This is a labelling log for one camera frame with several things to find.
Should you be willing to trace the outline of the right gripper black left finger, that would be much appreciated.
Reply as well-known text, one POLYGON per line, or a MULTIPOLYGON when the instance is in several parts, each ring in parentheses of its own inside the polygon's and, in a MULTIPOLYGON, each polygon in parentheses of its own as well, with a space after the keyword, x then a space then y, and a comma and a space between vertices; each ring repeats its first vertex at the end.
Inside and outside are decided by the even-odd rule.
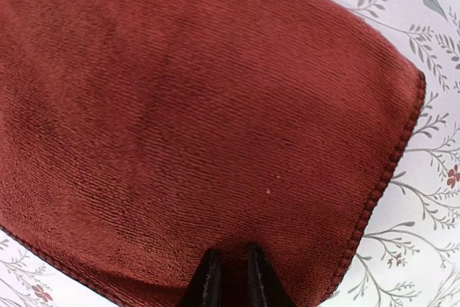
POLYGON ((182 297, 183 307, 221 307, 221 266, 218 254, 208 249, 182 297))

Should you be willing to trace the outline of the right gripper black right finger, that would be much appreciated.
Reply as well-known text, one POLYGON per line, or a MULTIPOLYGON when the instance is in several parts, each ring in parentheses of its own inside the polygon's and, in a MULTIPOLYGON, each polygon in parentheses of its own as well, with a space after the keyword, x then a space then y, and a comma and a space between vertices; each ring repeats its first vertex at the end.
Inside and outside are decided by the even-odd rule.
POLYGON ((296 307, 265 253, 255 243, 248 247, 248 289, 251 307, 296 307))

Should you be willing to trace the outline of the dark red towel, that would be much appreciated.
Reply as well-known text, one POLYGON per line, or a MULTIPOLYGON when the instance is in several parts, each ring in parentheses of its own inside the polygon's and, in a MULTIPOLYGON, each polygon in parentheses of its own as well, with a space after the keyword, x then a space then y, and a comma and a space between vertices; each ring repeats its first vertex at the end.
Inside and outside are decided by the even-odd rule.
POLYGON ((342 281, 425 76, 331 0, 1 0, 1 228, 122 306, 261 247, 298 306, 342 281))

